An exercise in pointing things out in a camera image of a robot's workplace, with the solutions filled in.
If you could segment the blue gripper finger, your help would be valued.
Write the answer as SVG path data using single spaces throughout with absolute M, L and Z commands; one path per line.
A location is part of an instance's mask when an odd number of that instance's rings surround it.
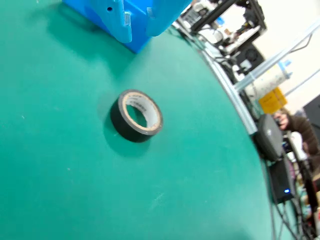
M 191 0 L 152 0 L 146 8 L 146 35 L 156 37 L 163 33 L 191 3 Z
M 91 7 L 113 37 L 121 43 L 132 41 L 131 14 L 123 0 L 91 0 Z

